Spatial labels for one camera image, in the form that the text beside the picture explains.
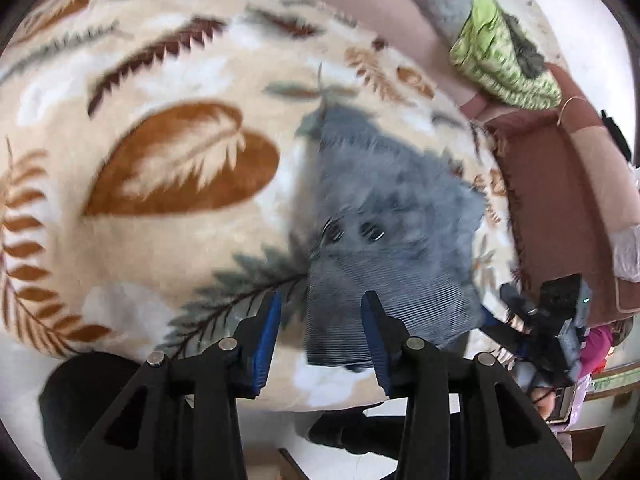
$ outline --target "green bag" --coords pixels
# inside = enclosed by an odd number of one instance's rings
[[[534,79],[523,74],[509,27],[495,0],[472,0],[471,14],[449,58],[471,81],[507,104],[527,110],[560,104],[562,91],[549,70]]]

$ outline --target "metal screw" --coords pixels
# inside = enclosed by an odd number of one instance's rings
[[[410,337],[406,340],[406,345],[411,350],[422,350],[424,348],[424,341],[419,337]]]
[[[482,352],[478,354],[478,362],[484,366],[493,366],[495,357],[488,352]]]
[[[236,341],[234,338],[232,337],[225,337],[224,339],[221,339],[218,343],[218,347],[221,350],[233,350],[236,346],[238,346],[238,341]]]
[[[360,234],[369,242],[376,242],[385,235],[385,232],[382,230],[382,227],[374,222],[364,222],[364,224],[360,226]]]
[[[324,232],[327,241],[332,244],[335,244],[340,238],[342,238],[343,234],[344,231],[338,222],[331,222]]]
[[[149,354],[149,357],[146,358],[146,362],[154,368],[160,366],[162,364],[162,361],[164,361],[164,352],[160,352],[158,350],[156,350],[155,352],[151,352],[151,354]]]

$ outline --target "leaf print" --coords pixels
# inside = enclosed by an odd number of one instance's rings
[[[36,317],[38,319],[48,319],[49,317],[55,316],[65,307],[64,303],[54,303],[52,305],[47,305],[41,308]]]
[[[474,283],[478,288],[480,299],[488,292],[495,293],[497,291],[497,280],[495,277],[495,269],[493,266],[495,250],[486,251],[487,234],[482,236],[478,256],[474,259],[472,274]]]
[[[385,38],[382,38],[382,36],[376,37],[376,39],[371,42],[371,47],[376,52],[380,52],[388,46],[389,44],[386,42]]]
[[[106,336],[111,330],[102,325],[84,325],[66,334],[69,341],[91,343]]]
[[[431,123],[433,123],[433,126],[438,126],[438,124],[445,124],[447,126],[451,126],[452,128],[460,128],[461,130],[466,129],[466,125],[461,121],[437,110],[433,111],[433,115],[431,116]]]
[[[504,180],[502,179],[500,171],[495,168],[491,168],[489,175],[491,176],[491,193],[495,196],[507,198],[507,189],[504,185]]]
[[[320,93],[333,102],[339,102],[341,99],[352,99],[359,94],[357,88],[349,88],[348,86],[329,85],[326,88],[321,89]]]
[[[283,7],[315,7],[318,4],[316,0],[280,0],[280,3]]]
[[[424,80],[420,72],[408,66],[399,66],[396,72],[398,79],[405,85],[410,86],[418,92],[418,94],[427,99],[433,99],[435,92],[433,88],[431,88],[431,85]]]
[[[84,216],[216,210],[243,202],[275,176],[280,155],[218,101],[180,104],[143,120],[97,175]]]
[[[511,279],[513,283],[519,284],[522,290],[530,290],[531,276],[522,266],[511,267]]]
[[[482,193],[482,197],[484,198],[484,209],[487,222],[492,226],[498,225],[502,221],[502,219],[494,209],[494,206],[491,202],[491,191],[487,189],[487,186],[484,182],[484,176],[482,176],[481,174],[476,175],[476,177],[474,178],[474,188]]]
[[[449,151],[448,148],[445,148],[443,150],[442,158],[447,161],[447,164],[449,165],[451,172],[454,175],[460,178],[464,178],[465,176],[464,160],[462,160],[461,158],[454,158],[453,154]]]
[[[28,21],[25,30],[18,30],[18,39],[12,44],[24,43],[61,20],[85,10],[88,6],[89,0],[63,0],[52,9],[49,9],[49,12],[44,10],[36,12]]]
[[[129,73],[135,74],[142,67],[151,66],[156,59],[162,62],[168,54],[174,57],[179,56],[181,46],[190,51],[191,41],[195,41],[204,47],[205,38],[213,40],[213,36],[216,33],[221,34],[225,27],[226,23],[220,20],[195,16],[189,23],[178,30],[162,36],[133,53],[112,71],[102,76],[100,82],[95,86],[87,110],[89,117],[95,113],[96,108],[102,102],[104,94],[111,92],[113,88],[117,88]]]
[[[245,317],[255,315],[264,293],[277,290],[282,298],[280,325],[286,328],[306,312],[306,276],[309,247],[290,237],[289,251],[265,247],[261,258],[236,254],[239,269],[214,273],[214,283],[197,290],[198,298],[185,304],[170,323],[174,330],[159,349],[172,357],[201,353],[234,332]]]
[[[34,254],[41,253],[44,248],[37,242],[18,242],[14,246],[5,246],[4,252],[12,258],[25,259]]]
[[[42,224],[34,217],[20,216],[17,218],[5,218],[2,227],[12,233],[17,233],[26,229],[42,227]]]
[[[30,207],[47,199],[34,184],[47,176],[41,165],[47,152],[33,150],[14,162],[7,140],[8,171],[0,180],[2,205],[0,228],[0,298],[2,324],[22,343],[54,357],[78,353],[74,343],[94,342],[111,330],[101,325],[85,325],[82,317],[68,314],[59,295],[38,282],[50,275],[40,266],[37,256],[44,247],[28,239],[34,230],[43,228],[30,216]],[[16,216],[15,207],[22,208]],[[12,237],[20,235],[19,240]]]
[[[324,34],[324,29],[311,25],[296,14],[275,14],[268,10],[247,7],[248,20],[262,25],[266,30],[294,40],[307,40]]]
[[[507,155],[507,150],[509,146],[509,142],[507,141],[507,136],[504,132],[497,130],[492,133],[492,137],[494,140],[494,155],[496,158],[504,158]]]
[[[285,81],[269,83],[264,91],[267,94],[279,95],[291,99],[305,101],[318,99],[321,96],[320,91],[315,88],[307,88],[297,83],[290,83]]]
[[[136,178],[124,183],[123,192],[129,196],[149,196],[157,188],[182,186],[196,172],[201,190],[225,164],[234,170],[238,152],[245,148],[244,135],[238,130],[239,125],[227,117],[216,126],[218,131],[212,121],[194,124],[180,142],[160,146],[142,161]]]
[[[24,72],[32,65],[55,59],[62,53],[75,50],[90,43],[95,43],[95,41],[101,40],[109,35],[123,35],[123,33],[118,30],[117,21],[106,27],[90,27],[83,32],[66,32],[62,38],[57,38],[47,44],[44,44],[39,49],[31,52],[26,57],[23,57],[14,63],[2,76],[0,76],[0,85],[5,83],[12,76]]]
[[[377,53],[352,46],[344,53],[344,58],[348,66],[357,68],[356,75],[364,78],[364,86],[370,85],[383,101],[408,104],[393,83],[386,78],[379,66]]]
[[[358,26],[358,20],[348,15],[345,12],[338,11],[334,14],[334,20],[346,25],[349,28],[356,28]]]
[[[474,150],[476,150],[476,158],[478,159],[478,162],[482,164],[482,157],[480,156],[480,132],[478,131],[481,128],[473,122],[469,123],[469,125],[471,126],[471,134],[474,138]]]

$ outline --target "pink cloth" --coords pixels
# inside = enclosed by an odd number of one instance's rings
[[[613,334],[608,325],[592,328],[587,338],[587,346],[580,352],[582,372],[580,377],[593,372],[607,356],[613,344]]]

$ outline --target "fleece blanket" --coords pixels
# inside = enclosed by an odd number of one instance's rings
[[[502,175],[428,73],[321,2],[48,0],[0,57],[0,326],[67,358],[191,356],[265,290],[285,300],[258,406],[383,400],[371,370],[310,366],[322,96],[443,157],[484,197],[472,281],[497,317],[518,277]],[[497,351],[473,332],[467,354]]]

